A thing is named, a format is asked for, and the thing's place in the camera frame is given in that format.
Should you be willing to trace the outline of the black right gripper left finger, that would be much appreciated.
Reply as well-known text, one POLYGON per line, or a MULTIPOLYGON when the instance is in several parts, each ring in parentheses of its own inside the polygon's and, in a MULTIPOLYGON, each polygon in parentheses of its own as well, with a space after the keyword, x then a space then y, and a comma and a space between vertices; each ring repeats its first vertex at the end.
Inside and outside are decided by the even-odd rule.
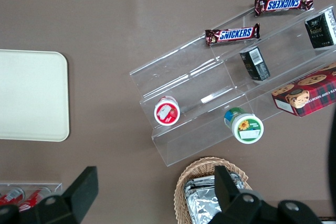
POLYGON ((20 213, 20 223, 81 223, 99 192, 98 170, 86 167, 61 194, 44 198, 20 213))

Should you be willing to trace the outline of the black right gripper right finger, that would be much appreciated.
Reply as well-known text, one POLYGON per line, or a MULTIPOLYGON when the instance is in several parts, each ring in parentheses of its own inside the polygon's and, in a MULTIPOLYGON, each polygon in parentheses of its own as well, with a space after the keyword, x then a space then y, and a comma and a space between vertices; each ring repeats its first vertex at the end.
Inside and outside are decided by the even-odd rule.
POLYGON ((214 223, 277 223, 276 209, 251 191, 242 193, 224 166, 215 167, 215 195, 221 212, 214 223))

